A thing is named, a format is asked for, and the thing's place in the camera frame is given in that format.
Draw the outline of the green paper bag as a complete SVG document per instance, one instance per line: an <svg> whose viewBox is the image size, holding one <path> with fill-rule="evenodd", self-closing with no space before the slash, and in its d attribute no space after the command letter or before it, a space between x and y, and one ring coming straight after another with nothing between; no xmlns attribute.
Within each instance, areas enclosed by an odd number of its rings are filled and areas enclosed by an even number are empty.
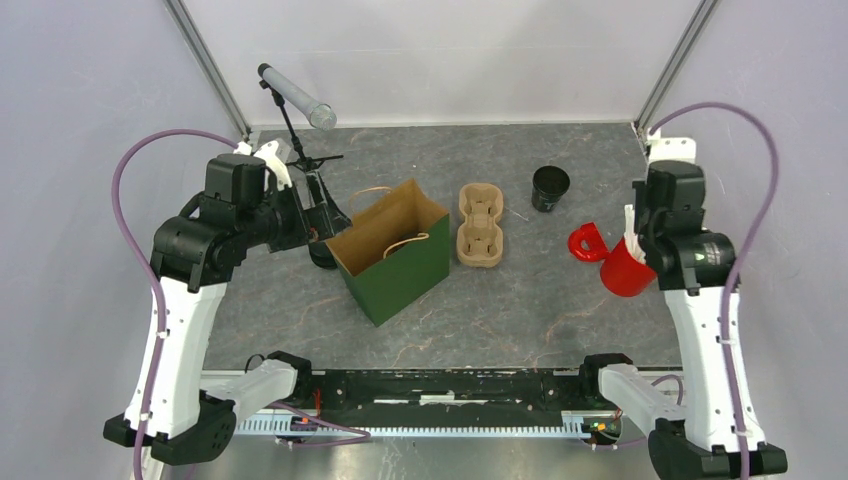
<svg viewBox="0 0 848 480"><path fill-rule="evenodd" d="M352 216L326 241L365 316L381 326L450 273L449 211L409 179Z"/></svg>

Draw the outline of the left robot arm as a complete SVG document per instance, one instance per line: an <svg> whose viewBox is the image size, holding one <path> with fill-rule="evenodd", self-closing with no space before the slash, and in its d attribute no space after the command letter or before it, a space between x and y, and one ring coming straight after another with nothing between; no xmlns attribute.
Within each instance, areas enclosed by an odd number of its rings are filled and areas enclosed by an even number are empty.
<svg viewBox="0 0 848 480"><path fill-rule="evenodd" d="M303 204L285 162L222 154L206 167L204 188L156 231L142 261L153 278L152 325L136 393L104 426L107 440L142 446L170 466L219 457L237 426L283 400L306 405L314 394L308 360L275 351L227 383L202 388L216 312L252 248L313 247L349 225L320 175L299 161L310 203Z"/></svg>

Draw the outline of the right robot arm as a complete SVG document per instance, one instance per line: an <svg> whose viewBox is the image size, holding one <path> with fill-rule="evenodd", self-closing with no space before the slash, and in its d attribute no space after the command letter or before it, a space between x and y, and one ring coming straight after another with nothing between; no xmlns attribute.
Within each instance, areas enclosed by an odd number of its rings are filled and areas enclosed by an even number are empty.
<svg viewBox="0 0 848 480"><path fill-rule="evenodd" d="M766 439L747 389L738 339L742 257L726 235L703 226L702 168L653 161L633 188L634 231L674 321L686 402L671 401L625 360L605 360L581 376L580 400L591 408L611 402L629 417L661 479L787 472L787 454Z"/></svg>

